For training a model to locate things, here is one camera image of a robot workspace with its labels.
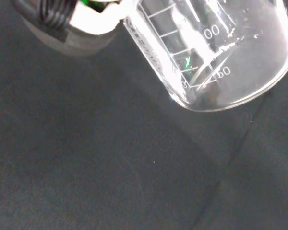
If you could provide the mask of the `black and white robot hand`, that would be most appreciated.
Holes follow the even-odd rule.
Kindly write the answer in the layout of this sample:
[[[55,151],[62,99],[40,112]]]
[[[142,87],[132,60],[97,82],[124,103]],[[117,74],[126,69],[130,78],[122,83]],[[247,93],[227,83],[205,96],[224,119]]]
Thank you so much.
[[[114,38],[137,0],[12,0],[29,30],[45,45],[70,56],[90,56]]]

